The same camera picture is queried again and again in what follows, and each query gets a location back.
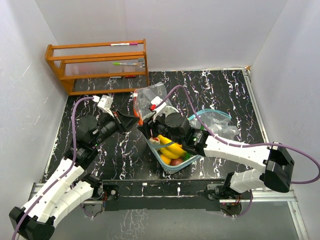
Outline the clear bag orange zipper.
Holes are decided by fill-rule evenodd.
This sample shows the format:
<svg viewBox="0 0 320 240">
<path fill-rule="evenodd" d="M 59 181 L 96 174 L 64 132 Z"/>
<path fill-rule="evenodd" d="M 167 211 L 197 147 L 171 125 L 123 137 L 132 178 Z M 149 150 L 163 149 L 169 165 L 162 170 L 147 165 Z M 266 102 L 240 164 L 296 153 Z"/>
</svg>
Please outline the clear bag orange zipper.
<svg viewBox="0 0 320 240">
<path fill-rule="evenodd" d="M 133 93 L 133 113 L 139 117 L 138 125 L 143 124 L 143 119 L 151 114 L 150 107 L 158 105 L 167 96 L 167 89 L 162 82 L 137 88 Z"/>
</svg>

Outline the yellow banana bunch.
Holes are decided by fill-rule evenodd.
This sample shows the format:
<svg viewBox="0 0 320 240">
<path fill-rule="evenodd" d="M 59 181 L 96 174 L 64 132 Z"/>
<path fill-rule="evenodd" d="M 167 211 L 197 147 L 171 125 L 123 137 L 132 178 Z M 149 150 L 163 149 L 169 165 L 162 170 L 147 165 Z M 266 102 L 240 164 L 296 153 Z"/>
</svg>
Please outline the yellow banana bunch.
<svg viewBox="0 0 320 240">
<path fill-rule="evenodd" d="M 183 161 L 185 161 L 187 159 L 188 153 L 182 149 L 182 145 L 179 145 L 175 142 L 172 142 L 170 139 L 168 139 L 162 135 L 158 135 L 157 138 L 159 139 L 159 143 L 161 145 L 170 144 L 168 146 L 161 147 L 158 150 L 160 152 L 160 157 L 161 157 L 162 161 L 166 165 L 170 165 L 170 162 L 172 159 L 182 158 Z"/>
</svg>

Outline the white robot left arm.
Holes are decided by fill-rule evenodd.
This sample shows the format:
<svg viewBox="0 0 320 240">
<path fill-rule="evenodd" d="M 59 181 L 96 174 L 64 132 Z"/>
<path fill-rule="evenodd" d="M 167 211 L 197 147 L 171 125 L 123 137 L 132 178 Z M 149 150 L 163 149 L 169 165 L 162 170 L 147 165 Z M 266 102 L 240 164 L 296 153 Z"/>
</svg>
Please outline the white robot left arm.
<svg viewBox="0 0 320 240">
<path fill-rule="evenodd" d="M 125 134 L 139 121 L 118 110 L 99 118 L 83 117 L 75 131 L 76 140 L 42 188 L 23 207 L 14 207 L 9 218 L 14 234 L 27 240 L 49 240 L 58 224 L 78 205 L 103 195 L 101 181 L 87 174 L 78 178 L 98 155 L 98 147 L 115 133 Z"/>
</svg>

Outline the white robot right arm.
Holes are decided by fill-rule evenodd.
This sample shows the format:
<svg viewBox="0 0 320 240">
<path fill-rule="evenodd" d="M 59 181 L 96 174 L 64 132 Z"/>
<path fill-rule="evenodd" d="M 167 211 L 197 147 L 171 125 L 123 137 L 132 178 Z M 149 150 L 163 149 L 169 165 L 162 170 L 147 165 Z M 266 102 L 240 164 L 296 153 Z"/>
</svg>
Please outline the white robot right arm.
<svg viewBox="0 0 320 240">
<path fill-rule="evenodd" d="M 235 199 L 246 191 L 259 188 L 279 193 L 290 190 L 295 162 L 284 147 L 253 146 L 212 136 L 207 130 L 192 127 L 178 112 L 147 117 L 137 128 L 147 139 L 162 135 L 191 155 L 218 157 L 251 168 L 231 172 L 222 185 L 207 188 L 207 195 L 212 199 Z"/>
</svg>

